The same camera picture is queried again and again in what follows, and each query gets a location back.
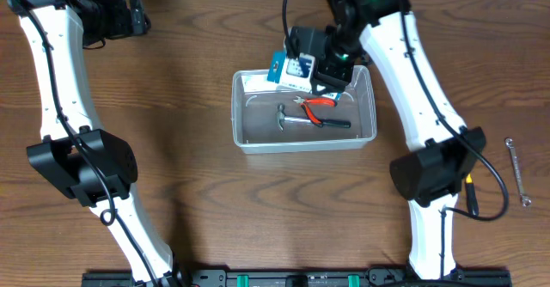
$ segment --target red pliers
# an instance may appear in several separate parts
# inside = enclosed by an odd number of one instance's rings
[[[303,99],[300,96],[296,96],[296,99],[294,100],[295,103],[298,103],[300,107],[302,107],[303,111],[308,116],[308,119],[311,120],[311,123],[313,125],[316,125],[317,127],[322,127],[324,125],[330,125],[333,127],[340,127],[340,128],[350,128],[351,123],[346,120],[336,120],[336,119],[318,119],[315,114],[311,111],[309,108],[309,105],[323,105],[323,106],[329,106],[329,107],[336,107],[336,101],[330,99],[330,98],[311,98],[311,99]]]

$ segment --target gray box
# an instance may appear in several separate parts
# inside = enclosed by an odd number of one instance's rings
[[[367,68],[355,66],[350,85],[340,96],[336,107],[311,106],[320,119],[349,120],[351,128],[316,127],[303,123],[284,123],[284,131],[277,124],[277,106],[283,103],[287,116],[304,117],[300,105],[293,100],[299,95],[313,95],[288,88],[245,92],[265,85],[268,70],[238,71],[233,76],[231,121],[233,139],[246,154],[284,153],[313,150],[353,150],[363,148],[376,137],[375,98]]]

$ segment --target wrench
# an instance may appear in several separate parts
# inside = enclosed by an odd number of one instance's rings
[[[519,197],[522,201],[523,207],[531,206],[531,198],[525,194],[523,189],[522,174],[519,170],[519,162],[517,161],[516,147],[514,146],[513,140],[511,137],[508,137],[504,140],[506,147],[510,150],[510,157],[512,158],[512,164],[514,166],[514,174],[516,175],[517,190],[519,191]]]

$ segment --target wood grain surface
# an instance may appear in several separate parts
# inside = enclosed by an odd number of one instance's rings
[[[515,286],[550,281],[550,0],[411,0],[439,81],[510,190],[495,223],[456,217],[461,266],[506,266]],[[153,224],[188,265],[231,269],[402,265],[408,206],[389,162],[407,153],[371,67],[378,136],[362,150],[245,156],[231,132],[231,82],[265,69],[283,43],[281,0],[144,0],[145,37],[85,52],[108,131],[134,149]],[[289,24],[323,28],[324,0],[290,0]],[[128,270],[109,232],[28,164],[40,96],[17,18],[0,7],[0,285],[80,286],[83,272]],[[504,139],[513,137],[533,206],[520,206]],[[502,198],[479,164],[482,214]],[[464,193],[460,207],[464,207]]]

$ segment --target black handle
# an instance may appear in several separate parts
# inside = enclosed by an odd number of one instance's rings
[[[474,184],[465,184],[466,186],[466,207],[467,211],[475,216],[480,214],[480,208],[478,206],[478,199],[475,197]]]
[[[347,120],[323,119],[322,123],[331,127],[351,128],[351,123]]]

